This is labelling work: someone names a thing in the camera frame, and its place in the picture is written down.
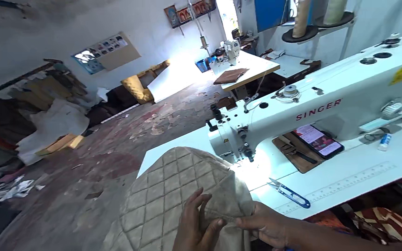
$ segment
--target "hand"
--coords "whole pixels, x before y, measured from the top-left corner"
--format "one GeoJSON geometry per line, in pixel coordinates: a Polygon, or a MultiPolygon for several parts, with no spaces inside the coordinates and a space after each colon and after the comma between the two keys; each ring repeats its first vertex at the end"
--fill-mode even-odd
{"type": "Polygon", "coordinates": [[[253,235],[274,248],[288,245],[286,226],[292,219],[277,213],[263,203],[254,201],[251,216],[237,218],[237,227],[252,231],[253,235]]]}
{"type": "Polygon", "coordinates": [[[222,219],[215,219],[210,222],[207,229],[202,229],[204,208],[212,198],[211,194],[202,194],[202,191],[203,188],[195,191],[184,204],[173,251],[212,251],[215,248],[220,230],[226,225],[226,222],[222,219]]]}

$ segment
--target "diamond stitch pattern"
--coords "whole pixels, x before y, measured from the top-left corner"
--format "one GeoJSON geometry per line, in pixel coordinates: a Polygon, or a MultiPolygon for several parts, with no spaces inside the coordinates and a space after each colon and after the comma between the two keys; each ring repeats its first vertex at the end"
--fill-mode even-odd
{"type": "MultiPolygon", "coordinates": [[[[201,186],[213,195],[205,208],[206,220],[228,219],[230,213],[234,217],[250,215],[251,208],[244,207],[236,199],[240,196],[251,200],[249,191],[246,188],[247,194],[235,194],[236,188],[243,190],[243,187],[235,184],[238,181],[229,166],[229,163],[193,148],[170,149],[133,182],[125,202],[121,203],[119,219],[113,222],[101,250],[171,251],[184,201],[201,186]]],[[[240,243],[234,248],[217,245],[215,250],[244,251],[243,246],[240,243]]]]}

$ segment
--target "beige quilted fabric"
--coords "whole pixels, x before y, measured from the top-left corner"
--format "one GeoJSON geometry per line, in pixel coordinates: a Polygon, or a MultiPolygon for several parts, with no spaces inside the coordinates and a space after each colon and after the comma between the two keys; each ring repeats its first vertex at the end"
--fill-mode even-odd
{"type": "Polygon", "coordinates": [[[234,218],[250,215],[251,195],[229,170],[230,164],[209,153],[175,147],[162,155],[127,192],[120,217],[111,225],[103,251],[171,251],[184,201],[204,187],[207,226],[225,219],[215,250],[248,251],[249,235],[234,226],[234,218]]]}
{"type": "Polygon", "coordinates": [[[153,100],[150,90],[144,89],[137,75],[131,76],[121,81],[122,85],[137,99],[140,104],[145,104],[153,100]]]}

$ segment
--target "phone screen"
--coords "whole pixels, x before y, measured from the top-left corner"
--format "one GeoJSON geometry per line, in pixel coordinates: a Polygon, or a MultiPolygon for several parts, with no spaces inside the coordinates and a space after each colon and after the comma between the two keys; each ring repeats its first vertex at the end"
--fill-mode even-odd
{"type": "Polygon", "coordinates": [[[320,154],[327,156],[339,149],[342,145],[323,134],[311,125],[299,127],[293,131],[301,139],[314,147],[320,154]]]}

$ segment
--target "singer logo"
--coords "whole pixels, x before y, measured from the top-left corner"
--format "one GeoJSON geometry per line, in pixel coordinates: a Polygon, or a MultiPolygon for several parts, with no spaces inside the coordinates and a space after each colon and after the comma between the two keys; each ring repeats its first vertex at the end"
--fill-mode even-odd
{"type": "Polygon", "coordinates": [[[297,115],[296,120],[298,121],[298,120],[301,120],[302,118],[306,118],[306,117],[309,117],[311,115],[314,115],[314,114],[316,114],[316,112],[323,112],[326,109],[333,108],[334,106],[339,105],[341,100],[342,99],[338,99],[338,100],[336,100],[334,102],[330,102],[330,103],[328,103],[326,105],[323,105],[323,106],[321,106],[321,107],[319,107],[317,109],[310,110],[309,112],[304,112],[303,114],[299,114],[299,115],[297,115]]]}

